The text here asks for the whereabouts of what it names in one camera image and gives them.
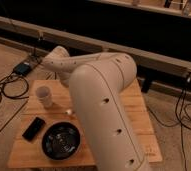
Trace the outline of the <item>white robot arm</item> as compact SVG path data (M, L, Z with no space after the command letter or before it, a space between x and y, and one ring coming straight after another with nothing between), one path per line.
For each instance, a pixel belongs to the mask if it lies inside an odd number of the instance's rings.
M43 66L69 88L98 171L152 171L119 97L136 78L131 56L100 52L71 57L58 46Z

